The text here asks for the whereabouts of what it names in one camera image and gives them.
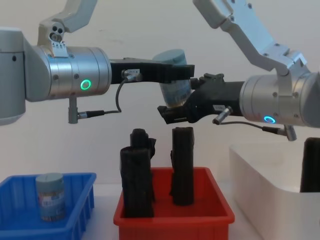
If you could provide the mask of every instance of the white wall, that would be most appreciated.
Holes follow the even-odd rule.
[[[252,0],[261,20],[279,43],[303,51],[309,68],[318,71],[320,31],[318,0]],[[39,22],[60,11],[65,0],[1,0],[0,25],[19,27],[37,43]],[[231,37],[211,29],[192,0],[99,0],[84,29],[66,36],[72,46],[93,46],[110,58],[151,59],[169,49],[182,48],[196,76],[224,73],[226,81],[244,81],[264,74],[249,64]],[[79,110],[115,109],[112,86],[104,96],[79,99]],[[119,152],[129,144],[134,128],[145,128],[157,138],[153,166],[169,166],[171,130],[157,107],[164,101],[157,84],[125,85],[120,94],[122,114],[68,124],[68,100],[27,103],[17,123],[0,128],[0,180],[13,174],[45,172],[96,172],[97,183],[120,181]],[[281,136],[247,126],[215,126],[213,116],[192,125],[195,130],[194,161],[210,167],[215,177],[229,176],[228,147],[237,142],[285,142]],[[320,131],[297,128],[300,140]]]

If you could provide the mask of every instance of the white table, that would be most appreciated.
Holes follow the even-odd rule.
[[[262,240],[235,203],[230,184],[221,182],[219,186],[235,214],[235,223],[229,228],[229,240]],[[95,208],[83,240],[119,239],[118,227],[114,225],[113,219],[121,190],[121,184],[94,185]]]

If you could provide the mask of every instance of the red plastic bin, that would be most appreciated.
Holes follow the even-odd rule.
[[[119,240],[227,240],[235,215],[211,171],[194,168],[194,204],[176,206],[169,195],[173,169],[152,168],[155,203],[153,218],[124,218],[120,196],[113,222]]]

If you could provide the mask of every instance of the blue plastic bin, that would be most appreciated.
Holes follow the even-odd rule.
[[[66,217],[56,222],[39,215],[37,176],[11,176],[0,183],[0,240],[80,240],[95,206],[97,175],[63,175]]]

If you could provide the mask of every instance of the white plastic bin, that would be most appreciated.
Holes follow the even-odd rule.
[[[234,198],[265,240],[320,240],[320,193],[299,193],[303,151],[303,142],[230,147]]]

